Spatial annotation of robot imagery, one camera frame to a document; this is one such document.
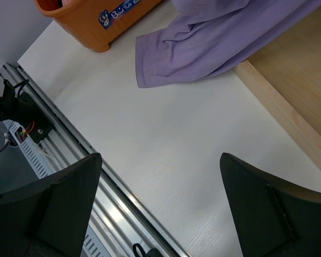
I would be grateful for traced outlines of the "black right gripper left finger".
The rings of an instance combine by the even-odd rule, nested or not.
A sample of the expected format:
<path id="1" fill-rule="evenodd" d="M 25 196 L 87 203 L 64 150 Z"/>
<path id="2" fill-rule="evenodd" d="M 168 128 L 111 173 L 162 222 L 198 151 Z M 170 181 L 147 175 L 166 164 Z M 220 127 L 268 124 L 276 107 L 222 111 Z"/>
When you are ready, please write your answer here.
<path id="1" fill-rule="evenodd" d="M 0 194 L 0 256 L 80 256 L 101 168 L 101 155 L 92 153 Z"/>

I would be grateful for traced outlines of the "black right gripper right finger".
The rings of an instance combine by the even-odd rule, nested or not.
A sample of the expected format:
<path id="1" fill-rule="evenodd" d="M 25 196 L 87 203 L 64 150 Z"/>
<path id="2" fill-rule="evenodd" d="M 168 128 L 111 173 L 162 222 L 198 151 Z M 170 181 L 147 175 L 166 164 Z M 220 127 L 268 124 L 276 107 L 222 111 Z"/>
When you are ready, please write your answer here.
<path id="1" fill-rule="evenodd" d="M 321 193 L 229 153 L 220 172 L 243 256 L 321 256 Z"/>

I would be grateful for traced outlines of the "lilac t shirt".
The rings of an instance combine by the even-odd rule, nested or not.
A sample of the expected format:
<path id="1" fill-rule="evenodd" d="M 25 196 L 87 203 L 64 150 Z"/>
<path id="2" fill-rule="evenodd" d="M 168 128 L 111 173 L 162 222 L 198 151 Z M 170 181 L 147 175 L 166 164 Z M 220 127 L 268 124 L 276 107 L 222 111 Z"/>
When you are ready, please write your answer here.
<path id="1" fill-rule="evenodd" d="M 173 1 L 176 18 L 139 36 L 135 74 L 140 88 L 217 76 L 295 25 L 321 1 Z"/>

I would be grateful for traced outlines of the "pink t shirt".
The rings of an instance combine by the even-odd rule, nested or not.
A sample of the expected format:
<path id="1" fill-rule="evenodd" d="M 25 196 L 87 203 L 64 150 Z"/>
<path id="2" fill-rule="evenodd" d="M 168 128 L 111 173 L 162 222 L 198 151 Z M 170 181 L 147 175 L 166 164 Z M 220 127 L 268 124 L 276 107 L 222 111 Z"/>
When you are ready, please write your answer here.
<path id="1" fill-rule="evenodd" d="M 62 0 L 62 6 L 68 5 L 72 2 L 73 2 L 73 0 Z"/>

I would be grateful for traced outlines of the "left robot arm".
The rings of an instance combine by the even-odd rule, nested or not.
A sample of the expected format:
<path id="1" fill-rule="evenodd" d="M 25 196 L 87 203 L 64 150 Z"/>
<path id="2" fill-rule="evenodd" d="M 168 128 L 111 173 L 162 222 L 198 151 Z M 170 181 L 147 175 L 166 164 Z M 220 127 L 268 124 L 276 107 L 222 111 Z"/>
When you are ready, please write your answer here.
<path id="1" fill-rule="evenodd" d="M 28 80 L 15 86 L 0 76 L 0 121 L 18 123 L 15 135 L 20 142 L 30 137 L 39 143 L 54 129 L 50 119 L 44 114 L 32 97 L 22 92 Z"/>

